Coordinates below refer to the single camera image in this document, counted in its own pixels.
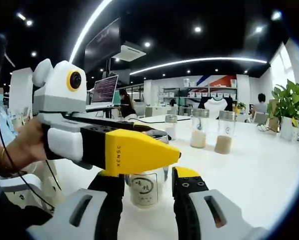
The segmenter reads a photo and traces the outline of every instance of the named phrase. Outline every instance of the computer monitor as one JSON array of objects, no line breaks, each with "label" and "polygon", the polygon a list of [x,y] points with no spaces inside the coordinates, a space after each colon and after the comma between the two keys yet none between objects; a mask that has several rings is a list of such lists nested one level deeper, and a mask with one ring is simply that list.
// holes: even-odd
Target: computer monitor
[{"label": "computer monitor", "polygon": [[114,93],[118,83],[119,76],[110,76],[96,81],[93,89],[91,103],[113,103]]}]

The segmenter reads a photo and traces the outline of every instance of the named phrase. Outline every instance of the ceiling light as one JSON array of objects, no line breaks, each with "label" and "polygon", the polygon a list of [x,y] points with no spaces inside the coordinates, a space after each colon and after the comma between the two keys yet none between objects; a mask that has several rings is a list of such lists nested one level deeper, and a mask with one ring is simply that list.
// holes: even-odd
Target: ceiling light
[{"label": "ceiling light", "polygon": [[26,17],[24,17],[20,12],[17,14],[17,16],[22,19],[23,21],[26,20]]},{"label": "ceiling light", "polygon": [[33,21],[32,21],[32,20],[28,20],[28,21],[26,21],[26,25],[27,25],[27,26],[30,27],[30,26],[32,26],[32,24],[33,24]]},{"label": "ceiling light", "polygon": [[112,0],[103,0],[101,4],[96,8],[96,10],[93,12],[93,14],[90,16],[89,20],[85,24],[83,30],[81,31],[75,46],[73,48],[73,51],[71,52],[70,58],[69,58],[69,63],[71,64],[75,58],[76,53],[78,52],[83,39],[85,38],[85,35],[88,33],[90,27],[92,24],[95,22],[97,17],[101,14],[101,12],[106,8],[106,6],[111,2]]},{"label": "ceiling light", "polygon": [[263,28],[262,28],[261,26],[258,26],[258,27],[256,28],[256,30],[255,30],[255,32],[256,32],[257,34],[261,33],[262,31],[263,31]]},{"label": "ceiling light", "polygon": [[194,28],[194,31],[195,31],[196,33],[200,33],[200,32],[202,31],[202,28],[201,28],[200,26],[196,26],[196,27]]},{"label": "ceiling light", "polygon": [[273,12],[273,15],[271,16],[271,19],[273,21],[276,21],[276,20],[281,19],[281,17],[282,17],[281,12],[280,11],[275,11],[275,12]]},{"label": "ceiling light", "polygon": [[129,75],[135,75],[142,72],[146,72],[153,69],[159,69],[163,67],[173,66],[177,64],[187,64],[187,63],[195,63],[195,62],[202,62],[202,61],[243,61],[243,62],[254,62],[254,63],[260,63],[260,64],[267,64],[267,61],[254,59],[254,58],[247,58],[247,57],[202,57],[202,58],[194,58],[194,59],[187,59],[187,60],[181,60],[181,61],[172,61],[156,66],[147,67],[141,70],[137,70],[134,72],[131,72]]}]

